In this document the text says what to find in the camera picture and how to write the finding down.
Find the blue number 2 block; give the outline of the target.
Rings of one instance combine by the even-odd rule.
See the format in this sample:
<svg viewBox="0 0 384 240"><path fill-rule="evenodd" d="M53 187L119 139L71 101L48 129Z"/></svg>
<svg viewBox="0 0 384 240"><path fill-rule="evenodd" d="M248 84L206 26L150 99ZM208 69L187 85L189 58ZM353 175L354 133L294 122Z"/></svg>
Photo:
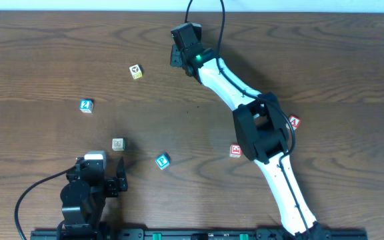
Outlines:
<svg viewBox="0 0 384 240"><path fill-rule="evenodd" d="M93 101L90 99L82 99L79 103L79 110L83 113L92 113L93 112Z"/></svg>

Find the red letter A block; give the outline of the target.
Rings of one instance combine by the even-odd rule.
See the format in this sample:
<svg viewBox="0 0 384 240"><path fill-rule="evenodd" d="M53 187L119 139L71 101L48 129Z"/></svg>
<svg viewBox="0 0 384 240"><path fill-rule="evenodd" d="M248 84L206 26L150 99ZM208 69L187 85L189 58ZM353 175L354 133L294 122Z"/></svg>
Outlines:
<svg viewBox="0 0 384 240"><path fill-rule="evenodd" d="M293 130L295 131L301 124L301 119L298 118L297 116L295 115L290 115L289 116L289 122L293 128Z"/></svg>

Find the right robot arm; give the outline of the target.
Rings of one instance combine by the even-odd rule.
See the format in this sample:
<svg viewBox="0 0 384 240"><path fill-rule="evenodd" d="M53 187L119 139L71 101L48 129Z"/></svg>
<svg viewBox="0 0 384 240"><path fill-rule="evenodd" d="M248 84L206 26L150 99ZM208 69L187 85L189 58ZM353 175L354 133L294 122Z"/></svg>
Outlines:
<svg viewBox="0 0 384 240"><path fill-rule="evenodd" d="M295 133L277 97L242 82L219 54L204 48L202 28L186 22L171 30L171 64L211 89L230 108L237 143L260 168L275 198L288 237L322 239L323 230L308 208L291 168Z"/></svg>

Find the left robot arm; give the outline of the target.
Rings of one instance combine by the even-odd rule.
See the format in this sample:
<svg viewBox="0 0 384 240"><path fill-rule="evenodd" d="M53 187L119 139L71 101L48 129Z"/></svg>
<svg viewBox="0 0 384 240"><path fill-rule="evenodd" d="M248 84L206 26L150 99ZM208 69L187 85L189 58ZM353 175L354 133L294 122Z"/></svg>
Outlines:
<svg viewBox="0 0 384 240"><path fill-rule="evenodd" d="M57 239L110 239L111 230L101 222L108 197L118 197L128 190L124 160L120 159L116 176L106 177L103 159L78 157L66 173L68 184L61 190L64 220L56 230Z"/></svg>

